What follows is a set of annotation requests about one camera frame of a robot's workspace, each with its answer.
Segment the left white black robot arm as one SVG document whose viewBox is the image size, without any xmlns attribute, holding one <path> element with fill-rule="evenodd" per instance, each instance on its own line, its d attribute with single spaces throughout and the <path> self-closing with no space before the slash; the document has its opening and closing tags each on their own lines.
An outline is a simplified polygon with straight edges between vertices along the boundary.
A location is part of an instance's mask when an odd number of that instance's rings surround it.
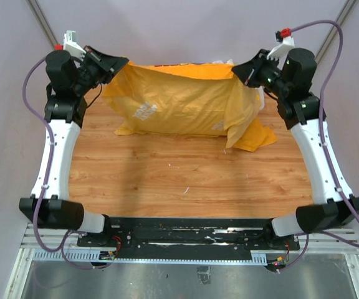
<svg viewBox="0 0 359 299">
<path fill-rule="evenodd" d="M 129 60 L 86 46 L 80 54 L 54 50 L 42 62 L 50 80 L 44 114 L 36 114 L 45 126 L 44 152 L 36 183 L 30 196 L 19 201 L 19 209 L 34 228 L 92 233 L 94 242 L 107 246 L 113 240 L 113 230 L 105 225 L 104 215 L 70 201 L 69 173 L 88 108 L 85 95 L 110 83 Z"/>
</svg>

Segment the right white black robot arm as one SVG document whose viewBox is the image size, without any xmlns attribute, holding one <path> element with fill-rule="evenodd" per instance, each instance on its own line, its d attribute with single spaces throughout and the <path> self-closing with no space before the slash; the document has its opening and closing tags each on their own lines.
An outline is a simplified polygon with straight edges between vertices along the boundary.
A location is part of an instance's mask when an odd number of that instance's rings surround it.
<svg viewBox="0 0 359 299">
<path fill-rule="evenodd" d="M 299 206 L 288 216 L 273 218 L 262 234 L 269 249 L 277 249 L 285 236 L 315 233 L 343 227 L 359 214 L 359 197 L 346 183 L 328 137 L 320 99 L 310 92 L 317 64 L 314 54 L 295 48 L 287 54 L 284 66 L 261 49 L 255 57 L 232 68 L 247 87 L 264 87 L 276 97 L 277 111 L 302 153 L 312 187 L 313 204 Z"/>
</svg>

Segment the yellow pillowcase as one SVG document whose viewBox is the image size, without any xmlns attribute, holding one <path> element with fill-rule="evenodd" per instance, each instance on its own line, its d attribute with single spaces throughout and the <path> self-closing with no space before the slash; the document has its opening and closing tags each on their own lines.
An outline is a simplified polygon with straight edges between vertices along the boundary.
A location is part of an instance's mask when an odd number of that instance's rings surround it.
<svg viewBox="0 0 359 299">
<path fill-rule="evenodd" d="M 103 99 L 123 117 L 116 135 L 224 136 L 227 148 L 254 152 L 277 141 L 257 115 L 256 88 L 227 64 L 137 65 L 129 62 Z"/>
</svg>

